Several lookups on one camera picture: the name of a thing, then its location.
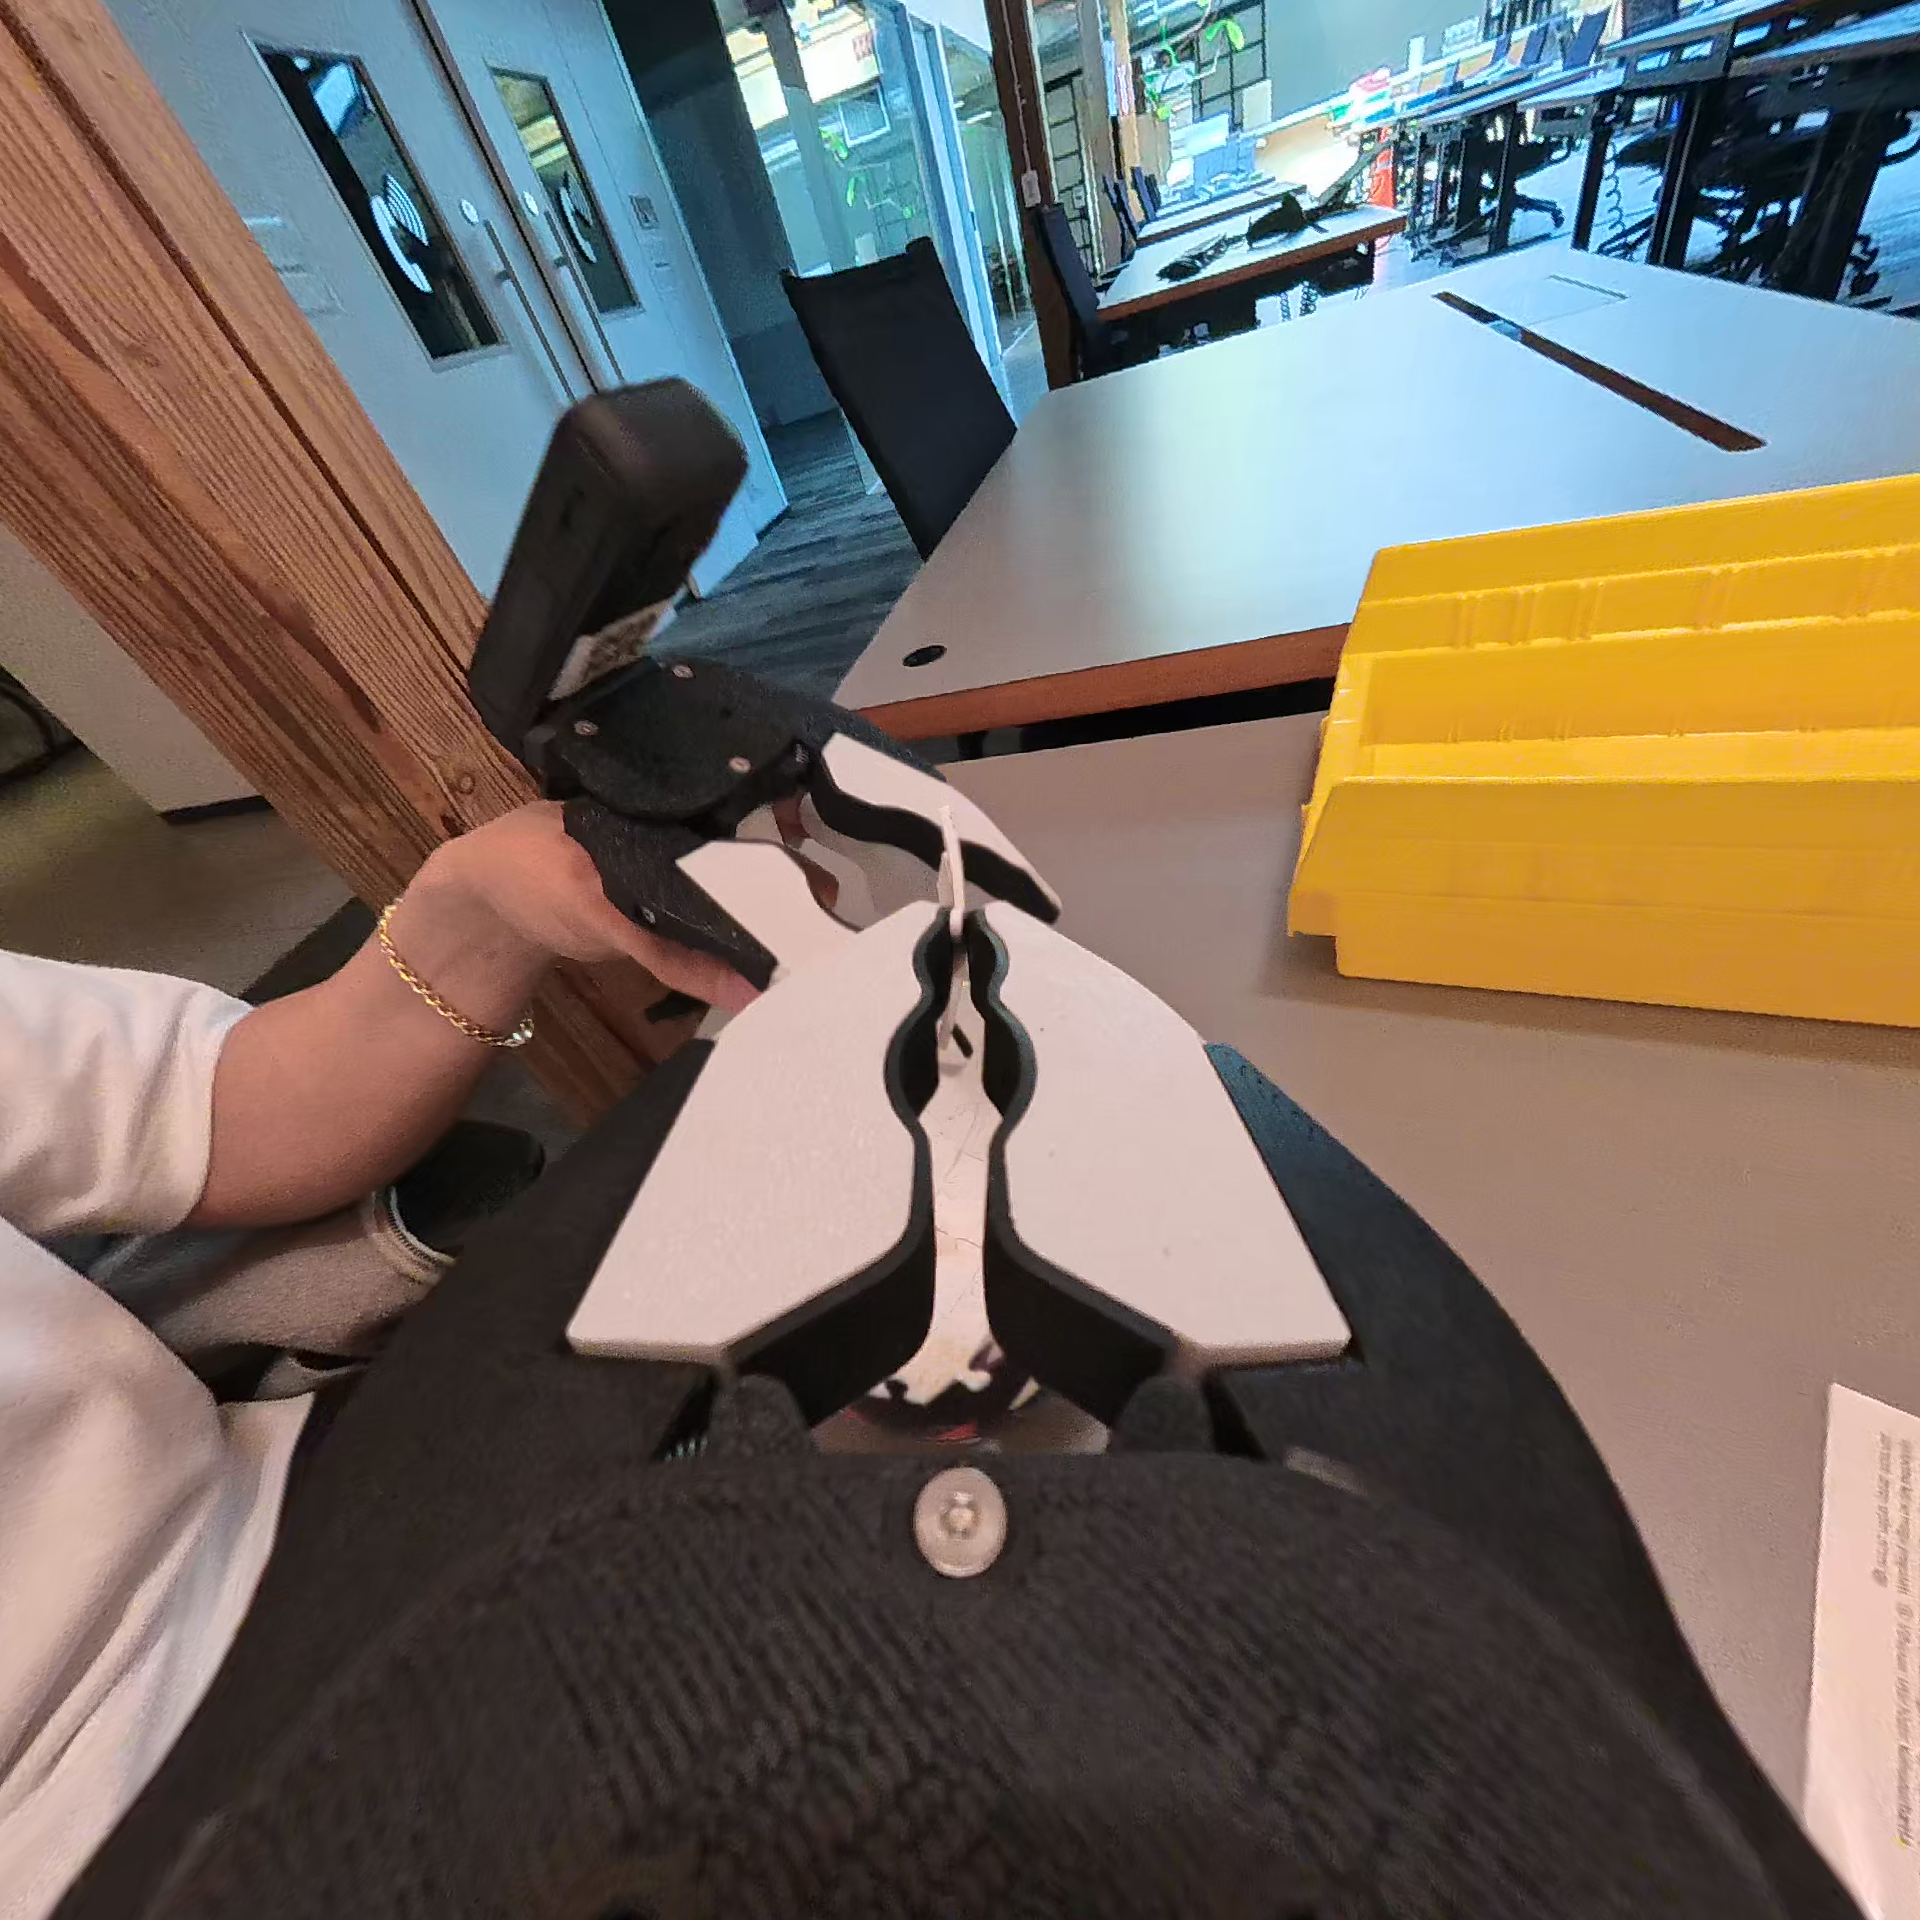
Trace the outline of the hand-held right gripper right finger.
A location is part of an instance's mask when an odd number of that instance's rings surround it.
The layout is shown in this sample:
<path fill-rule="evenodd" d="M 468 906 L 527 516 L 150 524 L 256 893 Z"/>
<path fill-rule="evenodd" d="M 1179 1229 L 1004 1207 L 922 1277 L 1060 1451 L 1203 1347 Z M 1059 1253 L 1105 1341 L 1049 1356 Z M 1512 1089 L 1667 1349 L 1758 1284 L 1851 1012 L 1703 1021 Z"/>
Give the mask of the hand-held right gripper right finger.
<path fill-rule="evenodd" d="M 1150 1379 L 1335 1361 L 1347 1314 L 1209 1044 L 1011 906 L 968 919 L 999 1127 L 984 1303 L 1017 1371 L 1113 1425 Z"/>

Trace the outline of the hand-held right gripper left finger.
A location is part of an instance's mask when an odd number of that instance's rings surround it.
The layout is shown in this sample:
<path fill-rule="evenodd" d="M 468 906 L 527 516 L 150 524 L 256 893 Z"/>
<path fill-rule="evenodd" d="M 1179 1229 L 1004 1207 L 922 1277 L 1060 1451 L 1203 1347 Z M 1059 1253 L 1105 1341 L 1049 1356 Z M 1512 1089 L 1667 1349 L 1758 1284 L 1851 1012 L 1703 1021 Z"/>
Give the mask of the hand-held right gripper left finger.
<path fill-rule="evenodd" d="M 708 1042 L 568 1324 L 584 1356 L 771 1377 L 819 1425 L 903 1367 L 938 1277 L 950 911 L 910 904 Z"/>

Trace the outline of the partly built puzzle ball shell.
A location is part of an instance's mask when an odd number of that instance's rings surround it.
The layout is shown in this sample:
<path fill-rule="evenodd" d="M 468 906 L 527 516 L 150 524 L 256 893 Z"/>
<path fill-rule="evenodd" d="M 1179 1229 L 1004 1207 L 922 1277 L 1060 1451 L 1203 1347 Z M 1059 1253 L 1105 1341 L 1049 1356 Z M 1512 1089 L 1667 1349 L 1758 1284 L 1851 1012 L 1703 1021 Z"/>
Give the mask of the partly built puzzle ball shell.
<path fill-rule="evenodd" d="M 1001 1349 L 985 1306 L 991 1149 L 1001 1116 L 985 1092 L 984 1021 L 959 970 L 939 1039 L 939 1082 L 920 1122 L 932 1180 L 935 1292 L 928 1332 L 878 1388 L 819 1425 L 825 1455 L 913 1455 L 971 1464 L 1012 1455 L 1102 1455 L 1107 1426 L 1034 1384 Z"/>

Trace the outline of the person's left forearm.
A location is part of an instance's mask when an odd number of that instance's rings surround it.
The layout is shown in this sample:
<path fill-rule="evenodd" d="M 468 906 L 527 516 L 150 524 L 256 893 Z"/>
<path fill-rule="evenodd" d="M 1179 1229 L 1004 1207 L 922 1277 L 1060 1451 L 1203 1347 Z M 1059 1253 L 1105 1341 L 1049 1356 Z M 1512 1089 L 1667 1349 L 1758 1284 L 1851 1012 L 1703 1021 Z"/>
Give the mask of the person's left forearm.
<path fill-rule="evenodd" d="M 340 1209 L 414 1165 L 528 1016 L 489 1032 L 394 964 L 385 917 L 321 985 L 260 1003 L 225 1041 L 208 1170 L 187 1227 L 276 1227 Z"/>

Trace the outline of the person's left hand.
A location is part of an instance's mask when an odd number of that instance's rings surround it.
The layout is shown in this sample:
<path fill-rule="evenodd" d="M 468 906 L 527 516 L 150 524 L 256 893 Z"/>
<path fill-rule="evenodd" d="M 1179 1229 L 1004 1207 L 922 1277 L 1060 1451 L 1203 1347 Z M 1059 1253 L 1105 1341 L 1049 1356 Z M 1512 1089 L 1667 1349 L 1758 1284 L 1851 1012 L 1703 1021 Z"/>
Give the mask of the person's left hand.
<path fill-rule="evenodd" d="M 530 1012 L 561 963 L 634 963 L 667 989 L 744 1010 L 758 989 L 707 954 L 665 943 L 612 907 L 559 803 L 518 808 L 440 848 L 386 912 L 395 970 L 489 1032 Z"/>

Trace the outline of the white door with window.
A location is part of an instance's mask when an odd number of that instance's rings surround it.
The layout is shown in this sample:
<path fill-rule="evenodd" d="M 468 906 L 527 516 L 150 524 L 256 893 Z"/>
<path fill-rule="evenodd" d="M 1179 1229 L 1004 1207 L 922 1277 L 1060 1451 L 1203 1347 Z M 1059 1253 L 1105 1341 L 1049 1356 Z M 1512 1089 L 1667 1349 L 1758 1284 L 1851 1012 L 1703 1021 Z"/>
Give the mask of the white door with window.
<path fill-rule="evenodd" d="M 423 5 L 111 3 L 483 595 L 591 381 Z"/>
<path fill-rule="evenodd" d="M 428 3 L 447 80 L 487 153 L 507 239 L 576 393 L 684 378 L 731 423 L 747 479 L 691 591 L 708 600 L 786 508 L 705 268 L 603 5 Z"/>

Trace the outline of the black office chair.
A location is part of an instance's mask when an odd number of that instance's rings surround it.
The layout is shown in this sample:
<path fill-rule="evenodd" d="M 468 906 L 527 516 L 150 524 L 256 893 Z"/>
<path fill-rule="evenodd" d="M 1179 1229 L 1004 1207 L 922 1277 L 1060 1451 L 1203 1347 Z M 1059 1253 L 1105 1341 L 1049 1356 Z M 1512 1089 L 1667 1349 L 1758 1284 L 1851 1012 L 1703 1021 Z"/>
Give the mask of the black office chair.
<path fill-rule="evenodd" d="M 1041 248 L 1064 295 L 1067 316 L 1072 378 L 1091 379 L 1129 368 L 1135 340 L 1124 328 L 1100 316 L 1100 293 L 1087 261 L 1082 259 L 1064 208 L 1043 202 L 1034 208 L 1034 226 Z"/>
<path fill-rule="evenodd" d="M 827 392 L 928 561 L 1017 437 L 938 248 L 920 235 L 864 268 L 780 281 Z"/>

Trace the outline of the grey desk with wooden edge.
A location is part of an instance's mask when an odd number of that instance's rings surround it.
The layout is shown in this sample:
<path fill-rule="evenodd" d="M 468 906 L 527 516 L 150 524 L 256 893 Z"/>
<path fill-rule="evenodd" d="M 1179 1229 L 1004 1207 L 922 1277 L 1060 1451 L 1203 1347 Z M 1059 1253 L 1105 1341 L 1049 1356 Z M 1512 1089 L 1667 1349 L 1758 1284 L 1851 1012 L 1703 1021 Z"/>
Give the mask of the grey desk with wooden edge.
<path fill-rule="evenodd" d="M 1916 458 L 1916 320 L 1507 255 L 1044 395 L 834 700 L 932 739 L 1320 681 L 1382 549 Z"/>

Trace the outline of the beige zipped jacket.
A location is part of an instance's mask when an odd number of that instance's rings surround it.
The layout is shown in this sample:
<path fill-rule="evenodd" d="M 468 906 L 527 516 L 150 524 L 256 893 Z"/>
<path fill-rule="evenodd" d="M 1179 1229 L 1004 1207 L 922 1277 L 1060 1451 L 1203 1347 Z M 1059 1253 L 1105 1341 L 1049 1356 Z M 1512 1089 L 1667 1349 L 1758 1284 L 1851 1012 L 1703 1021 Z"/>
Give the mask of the beige zipped jacket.
<path fill-rule="evenodd" d="M 171 1229 L 105 1241 L 80 1272 L 182 1361 L 369 1361 L 454 1268 L 394 1189 L 270 1229 Z"/>

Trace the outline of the yellow plastic bin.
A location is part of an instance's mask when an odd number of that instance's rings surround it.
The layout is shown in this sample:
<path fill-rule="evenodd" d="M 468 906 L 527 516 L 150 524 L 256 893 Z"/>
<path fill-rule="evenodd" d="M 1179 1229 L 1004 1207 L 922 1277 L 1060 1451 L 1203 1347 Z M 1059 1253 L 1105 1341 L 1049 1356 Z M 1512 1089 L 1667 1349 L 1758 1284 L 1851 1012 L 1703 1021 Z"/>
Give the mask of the yellow plastic bin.
<path fill-rule="evenodd" d="M 1344 977 L 1918 1024 L 1918 479 L 1387 547 L 1287 930 Z"/>

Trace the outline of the long background desk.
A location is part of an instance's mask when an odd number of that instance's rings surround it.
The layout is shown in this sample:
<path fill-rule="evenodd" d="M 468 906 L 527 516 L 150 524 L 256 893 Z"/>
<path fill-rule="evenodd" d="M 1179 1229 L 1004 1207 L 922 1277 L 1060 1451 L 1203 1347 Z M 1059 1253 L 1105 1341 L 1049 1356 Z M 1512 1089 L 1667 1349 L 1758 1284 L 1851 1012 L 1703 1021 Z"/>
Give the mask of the long background desk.
<path fill-rule="evenodd" d="M 1327 211 L 1300 232 L 1251 241 L 1249 215 L 1215 219 L 1190 233 L 1144 245 L 1098 297 L 1095 314 L 1108 324 L 1127 324 L 1193 301 L 1238 297 L 1259 300 L 1263 291 L 1304 279 L 1324 261 L 1371 259 L 1377 245 L 1403 233 L 1401 208 L 1359 207 Z"/>

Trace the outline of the person's white shirt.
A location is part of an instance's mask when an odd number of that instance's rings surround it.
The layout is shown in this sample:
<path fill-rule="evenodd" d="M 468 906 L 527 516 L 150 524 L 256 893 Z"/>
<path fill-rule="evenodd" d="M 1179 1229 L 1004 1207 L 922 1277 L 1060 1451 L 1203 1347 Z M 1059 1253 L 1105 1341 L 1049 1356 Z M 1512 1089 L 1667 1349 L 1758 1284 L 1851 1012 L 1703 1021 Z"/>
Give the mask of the person's white shirt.
<path fill-rule="evenodd" d="M 3 1907 L 49 1915 L 200 1711 L 252 1605 L 310 1404 L 219 1407 L 52 1253 L 186 1224 L 248 1008 L 3 957 Z"/>

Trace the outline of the hanging green plant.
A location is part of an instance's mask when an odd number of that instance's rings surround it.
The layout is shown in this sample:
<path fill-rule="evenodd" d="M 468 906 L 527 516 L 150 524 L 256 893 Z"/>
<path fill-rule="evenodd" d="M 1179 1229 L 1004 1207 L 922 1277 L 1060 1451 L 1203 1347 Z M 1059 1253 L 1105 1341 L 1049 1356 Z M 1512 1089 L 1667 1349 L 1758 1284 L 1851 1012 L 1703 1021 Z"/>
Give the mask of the hanging green plant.
<path fill-rule="evenodd" d="M 1135 3 L 1131 64 L 1144 113 L 1226 113 L 1238 92 L 1265 80 L 1265 3 Z"/>

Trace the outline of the white instruction leaflet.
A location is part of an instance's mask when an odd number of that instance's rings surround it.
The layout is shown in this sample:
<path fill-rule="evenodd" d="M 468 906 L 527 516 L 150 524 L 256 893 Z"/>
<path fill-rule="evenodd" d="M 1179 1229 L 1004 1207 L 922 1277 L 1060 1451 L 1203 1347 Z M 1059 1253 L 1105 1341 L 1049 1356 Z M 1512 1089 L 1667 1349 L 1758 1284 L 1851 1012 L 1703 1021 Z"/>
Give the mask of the white instruction leaflet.
<path fill-rule="evenodd" d="M 1918 1421 L 1831 1385 L 1803 1820 L 1866 1915 L 1918 1915 Z"/>

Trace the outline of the row of black desks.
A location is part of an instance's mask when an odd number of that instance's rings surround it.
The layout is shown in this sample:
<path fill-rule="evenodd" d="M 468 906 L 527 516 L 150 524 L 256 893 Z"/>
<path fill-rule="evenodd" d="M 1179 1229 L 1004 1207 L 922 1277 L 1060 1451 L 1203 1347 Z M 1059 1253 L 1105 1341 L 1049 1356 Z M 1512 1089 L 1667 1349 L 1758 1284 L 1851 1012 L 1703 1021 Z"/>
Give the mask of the row of black desks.
<path fill-rule="evenodd" d="M 1916 320 L 1918 5 L 1611 5 L 1383 157 L 1428 272 L 1566 248 Z"/>

